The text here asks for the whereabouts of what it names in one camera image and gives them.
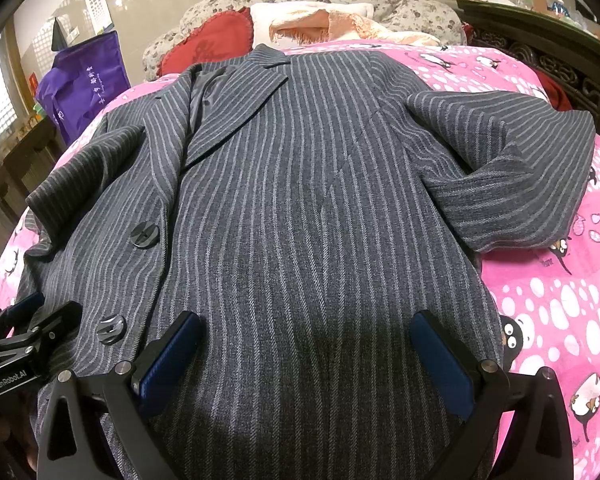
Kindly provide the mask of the purple tote bag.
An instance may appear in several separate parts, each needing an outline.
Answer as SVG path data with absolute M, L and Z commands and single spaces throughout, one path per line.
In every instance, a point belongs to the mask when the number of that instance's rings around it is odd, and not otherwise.
M 111 101 L 131 87 L 115 30 L 59 51 L 35 101 L 67 146 Z

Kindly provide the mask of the red heart pillow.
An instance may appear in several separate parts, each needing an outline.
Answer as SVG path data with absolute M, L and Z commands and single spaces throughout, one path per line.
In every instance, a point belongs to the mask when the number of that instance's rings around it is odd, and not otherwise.
M 252 50 L 249 8 L 214 14 L 172 47 L 158 65 L 158 75 L 179 74 L 192 64 L 239 58 Z

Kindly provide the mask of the wall calendar poster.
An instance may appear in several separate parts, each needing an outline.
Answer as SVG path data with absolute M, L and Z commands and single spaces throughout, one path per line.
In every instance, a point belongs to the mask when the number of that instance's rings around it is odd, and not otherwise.
M 84 0 L 84 3 L 95 35 L 109 32 L 114 27 L 106 0 Z

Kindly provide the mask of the white pillow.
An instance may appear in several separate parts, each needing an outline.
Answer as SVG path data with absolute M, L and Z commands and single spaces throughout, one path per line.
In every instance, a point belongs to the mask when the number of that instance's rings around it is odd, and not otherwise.
M 324 3 L 318 1 L 258 2 L 249 8 L 255 48 L 265 44 L 274 49 L 288 49 L 302 44 L 324 41 L 328 35 L 332 12 L 374 16 L 371 3 Z

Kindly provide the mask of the peach fringed scarf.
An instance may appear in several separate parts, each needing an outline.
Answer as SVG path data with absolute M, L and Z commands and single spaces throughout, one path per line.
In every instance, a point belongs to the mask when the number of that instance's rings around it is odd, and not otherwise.
M 297 44 L 318 44 L 319 42 L 346 40 L 379 40 L 390 44 L 409 46 L 439 47 L 441 41 L 426 32 L 402 30 L 393 32 L 371 18 L 358 14 L 306 9 L 294 11 L 276 18 L 268 26 L 271 40 L 290 38 Z

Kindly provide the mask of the red garment by bed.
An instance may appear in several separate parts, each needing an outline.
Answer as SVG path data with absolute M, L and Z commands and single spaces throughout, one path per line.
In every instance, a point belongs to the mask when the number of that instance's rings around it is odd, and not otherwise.
M 572 110 L 571 102 L 562 86 L 554 81 L 552 77 L 544 74 L 542 70 L 537 70 L 535 68 L 533 71 L 538 77 L 542 89 L 550 101 L 550 105 L 554 107 L 555 110 L 558 110 L 558 112 Z

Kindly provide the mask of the dark cloth on wall hook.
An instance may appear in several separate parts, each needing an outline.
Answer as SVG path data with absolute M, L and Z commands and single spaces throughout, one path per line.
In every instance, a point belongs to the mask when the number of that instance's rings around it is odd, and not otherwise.
M 65 37 L 65 29 L 62 26 L 58 18 L 54 18 L 52 28 L 52 43 L 50 44 L 50 50 L 53 52 L 60 52 L 68 47 L 68 42 Z

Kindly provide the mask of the floral grey bedding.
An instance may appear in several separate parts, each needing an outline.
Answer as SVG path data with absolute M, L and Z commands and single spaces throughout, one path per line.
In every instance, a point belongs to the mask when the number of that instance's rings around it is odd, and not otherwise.
M 466 44 L 467 37 L 460 18 L 447 4 L 437 0 L 200 0 L 186 10 L 180 24 L 159 36 L 144 51 L 144 77 L 148 81 L 159 77 L 159 66 L 166 54 L 212 15 L 223 11 L 238 11 L 255 3 L 309 1 L 326 4 L 368 3 L 374 8 L 373 19 L 388 29 L 426 32 L 445 46 Z

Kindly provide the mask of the dark wooden side table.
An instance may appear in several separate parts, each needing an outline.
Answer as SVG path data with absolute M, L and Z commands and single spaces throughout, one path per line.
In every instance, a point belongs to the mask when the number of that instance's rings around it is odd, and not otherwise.
M 24 176 L 35 162 L 42 162 L 50 172 L 65 151 L 58 128 L 48 117 L 40 120 L 12 148 L 0 162 L 0 209 L 11 222 L 17 222 L 22 208 L 15 209 L 7 200 L 13 192 L 24 202 L 30 188 L 23 182 Z

